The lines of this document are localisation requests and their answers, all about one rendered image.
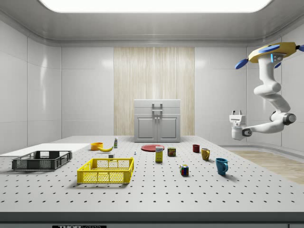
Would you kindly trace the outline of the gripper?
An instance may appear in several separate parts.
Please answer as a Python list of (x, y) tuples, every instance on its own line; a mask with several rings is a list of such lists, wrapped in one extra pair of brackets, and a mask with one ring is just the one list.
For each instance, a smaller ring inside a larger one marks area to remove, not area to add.
[(241, 110), (238, 111), (238, 114), (233, 110), (229, 116), (229, 121), (232, 123), (232, 126), (245, 126), (246, 116), (242, 114)]

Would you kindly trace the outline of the blue mug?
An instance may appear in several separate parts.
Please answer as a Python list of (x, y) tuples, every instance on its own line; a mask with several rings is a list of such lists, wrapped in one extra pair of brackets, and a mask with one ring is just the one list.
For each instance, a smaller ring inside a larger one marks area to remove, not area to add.
[(228, 171), (228, 161), (224, 158), (217, 158), (216, 159), (216, 166), (219, 175), (225, 175)]

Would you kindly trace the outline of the white cabinet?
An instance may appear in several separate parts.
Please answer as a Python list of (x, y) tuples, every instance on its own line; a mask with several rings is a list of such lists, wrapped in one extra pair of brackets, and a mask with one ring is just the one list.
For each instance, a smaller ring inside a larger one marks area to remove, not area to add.
[(180, 99), (135, 99), (135, 142), (179, 142)]

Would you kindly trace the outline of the drone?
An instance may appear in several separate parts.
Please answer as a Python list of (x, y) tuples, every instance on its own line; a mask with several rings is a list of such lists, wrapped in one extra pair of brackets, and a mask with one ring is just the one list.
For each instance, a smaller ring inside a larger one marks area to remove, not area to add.
[(252, 51), (248, 58), (245, 58), (239, 61), (235, 65), (235, 69), (239, 69), (247, 64), (248, 61), (252, 63), (257, 63), (258, 58), (265, 54), (271, 54), (271, 62), (273, 63), (275, 60), (278, 60), (279, 57), (274, 57), (274, 53), (281, 53), (284, 57), (288, 57), (292, 55), (297, 50), (304, 52), (304, 45), (296, 45), (294, 42), (280, 42), (271, 45), (266, 45), (261, 48), (258, 48)]

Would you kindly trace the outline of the yellow box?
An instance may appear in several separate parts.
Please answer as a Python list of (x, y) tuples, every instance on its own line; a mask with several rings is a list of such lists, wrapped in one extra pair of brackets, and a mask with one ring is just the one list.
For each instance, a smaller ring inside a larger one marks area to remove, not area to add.
[(156, 162), (162, 162), (163, 150), (164, 150), (164, 148), (162, 146), (155, 147), (155, 161)]

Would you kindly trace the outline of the red plate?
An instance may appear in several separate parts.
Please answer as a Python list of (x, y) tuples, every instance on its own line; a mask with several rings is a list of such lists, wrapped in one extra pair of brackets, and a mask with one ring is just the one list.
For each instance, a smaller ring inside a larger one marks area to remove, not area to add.
[(145, 152), (156, 152), (156, 148), (157, 147), (161, 147), (162, 150), (164, 150), (164, 146), (163, 145), (159, 145), (159, 144), (147, 144), (147, 145), (143, 145), (141, 147), (141, 150), (145, 151)]

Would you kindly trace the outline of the yellow basket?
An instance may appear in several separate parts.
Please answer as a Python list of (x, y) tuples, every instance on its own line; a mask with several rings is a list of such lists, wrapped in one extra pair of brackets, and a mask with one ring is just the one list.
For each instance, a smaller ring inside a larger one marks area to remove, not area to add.
[(77, 170), (78, 183), (129, 183), (134, 158), (92, 158)]

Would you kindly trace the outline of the dark grey basket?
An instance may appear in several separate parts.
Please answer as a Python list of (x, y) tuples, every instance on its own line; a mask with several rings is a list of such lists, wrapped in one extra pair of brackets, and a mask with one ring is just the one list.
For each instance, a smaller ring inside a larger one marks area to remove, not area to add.
[(13, 170), (56, 170), (72, 159), (72, 151), (34, 151), (12, 160)]

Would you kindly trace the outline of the white board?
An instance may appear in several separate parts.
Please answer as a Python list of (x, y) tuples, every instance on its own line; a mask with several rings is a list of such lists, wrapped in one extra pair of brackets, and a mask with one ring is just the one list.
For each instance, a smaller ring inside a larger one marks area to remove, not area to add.
[(8, 152), (5, 154), (0, 154), (0, 157), (19, 157), (34, 151), (78, 151), (86, 146), (88, 143), (43, 143), (24, 149), (16, 150), (13, 152)]

